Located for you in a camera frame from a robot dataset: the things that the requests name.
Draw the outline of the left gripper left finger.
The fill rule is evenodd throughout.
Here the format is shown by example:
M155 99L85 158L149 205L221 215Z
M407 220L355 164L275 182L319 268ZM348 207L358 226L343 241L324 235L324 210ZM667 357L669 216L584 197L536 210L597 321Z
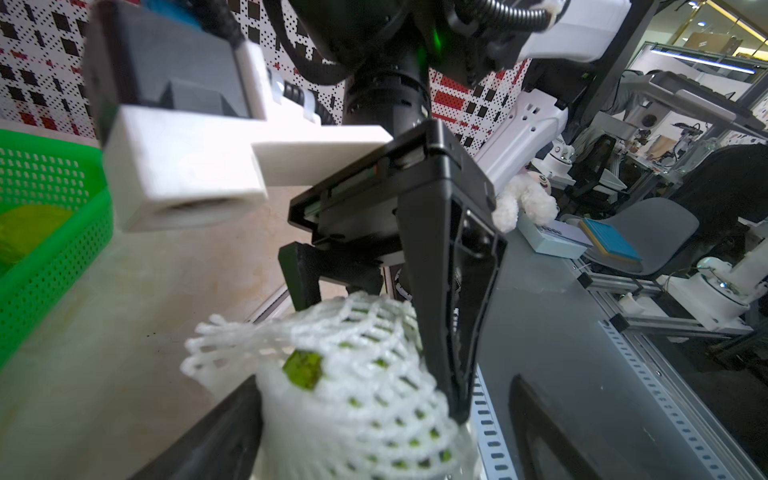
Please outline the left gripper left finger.
M134 480L251 477L261 444L262 396L250 376Z

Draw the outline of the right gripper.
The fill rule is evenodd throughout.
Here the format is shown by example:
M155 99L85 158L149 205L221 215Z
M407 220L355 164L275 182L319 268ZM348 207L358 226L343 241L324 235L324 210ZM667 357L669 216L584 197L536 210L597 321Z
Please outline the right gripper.
M400 237L426 366L450 417L466 422L507 247L494 208L492 182L448 126L424 121L291 200L288 223L317 247L293 242L278 252L294 309L321 301L321 281L378 295L377 262L324 250L382 258L401 249Z

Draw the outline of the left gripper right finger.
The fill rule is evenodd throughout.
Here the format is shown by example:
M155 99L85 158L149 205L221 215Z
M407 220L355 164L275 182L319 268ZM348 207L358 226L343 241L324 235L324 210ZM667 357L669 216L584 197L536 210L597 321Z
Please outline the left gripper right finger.
M525 479L623 479L625 460L578 425L544 392L516 375L508 408Z

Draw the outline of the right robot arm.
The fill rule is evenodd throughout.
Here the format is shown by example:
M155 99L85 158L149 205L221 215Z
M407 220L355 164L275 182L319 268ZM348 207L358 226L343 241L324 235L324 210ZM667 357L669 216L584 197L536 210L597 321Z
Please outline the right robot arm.
M294 198L288 220L307 244L279 262L299 310L321 280L376 292L379 270L404 264L429 372L450 417L465 422L482 323L507 242L492 214L504 173L597 112L654 10L651 1L296 1L300 24L345 85L342 122L381 126L384 146ZM432 113L431 71L461 86L529 59L524 89L542 93L553 127L520 126L498 170L477 165Z

